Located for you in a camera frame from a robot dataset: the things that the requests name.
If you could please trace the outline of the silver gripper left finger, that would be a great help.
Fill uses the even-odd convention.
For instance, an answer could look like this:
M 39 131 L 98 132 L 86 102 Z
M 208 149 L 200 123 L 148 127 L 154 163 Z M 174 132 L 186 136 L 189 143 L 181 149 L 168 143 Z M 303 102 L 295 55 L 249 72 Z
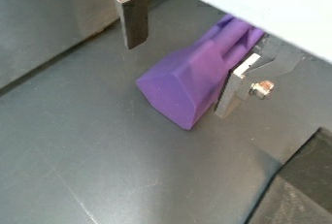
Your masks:
M 125 45 L 136 48 L 148 38 L 148 0 L 114 0 Z

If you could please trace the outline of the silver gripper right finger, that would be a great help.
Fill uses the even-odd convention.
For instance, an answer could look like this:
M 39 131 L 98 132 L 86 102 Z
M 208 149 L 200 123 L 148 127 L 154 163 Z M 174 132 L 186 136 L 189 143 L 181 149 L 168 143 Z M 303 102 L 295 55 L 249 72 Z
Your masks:
M 303 49 L 265 34 L 229 72 L 214 108 L 216 115 L 227 118 L 251 96 L 268 99 L 275 88 L 272 79 L 291 73 L 306 57 Z

